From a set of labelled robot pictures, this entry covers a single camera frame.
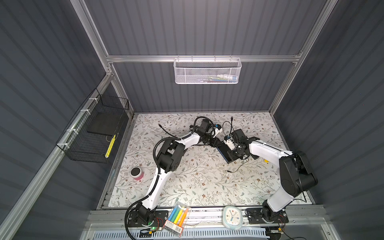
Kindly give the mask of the black ribbed network switch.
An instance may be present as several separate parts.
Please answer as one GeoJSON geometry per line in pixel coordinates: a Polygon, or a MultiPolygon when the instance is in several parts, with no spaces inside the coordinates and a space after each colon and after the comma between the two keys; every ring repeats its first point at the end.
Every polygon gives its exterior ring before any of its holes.
{"type": "Polygon", "coordinates": [[[236,161],[239,157],[234,150],[231,150],[226,144],[217,147],[217,150],[222,155],[227,164],[236,161]]]}

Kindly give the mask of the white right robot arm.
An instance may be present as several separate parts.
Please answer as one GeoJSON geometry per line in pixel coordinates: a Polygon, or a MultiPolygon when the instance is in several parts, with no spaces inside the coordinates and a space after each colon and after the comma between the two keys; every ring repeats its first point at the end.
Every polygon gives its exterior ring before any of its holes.
{"type": "Polygon", "coordinates": [[[259,215],[266,223],[279,221],[284,209],[295,197],[318,184],[318,179],[305,153],[282,150],[261,141],[248,138],[241,129],[224,137],[228,157],[235,161],[241,157],[262,158],[278,167],[280,188],[263,202],[259,215]]]}

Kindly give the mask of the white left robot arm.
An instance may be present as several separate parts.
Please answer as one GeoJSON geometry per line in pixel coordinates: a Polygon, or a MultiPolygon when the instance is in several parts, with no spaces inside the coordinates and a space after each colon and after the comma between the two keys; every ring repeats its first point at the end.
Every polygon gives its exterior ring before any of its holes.
{"type": "Polygon", "coordinates": [[[153,160],[156,164],[154,178],[146,195],[132,203],[124,218],[124,225],[127,235],[134,240],[135,237],[130,232],[128,226],[129,214],[135,213],[136,216],[145,224],[151,224],[155,219],[155,212],[158,207],[160,193],[171,174],[179,167],[182,157],[188,148],[197,146],[199,143],[209,144],[216,147],[220,141],[217,135],[223,131],[223,127],[204,116],[195,118],[190,125],[188,134],[182,137],[170,135],[159,140],[153,148],[153,160]]]}

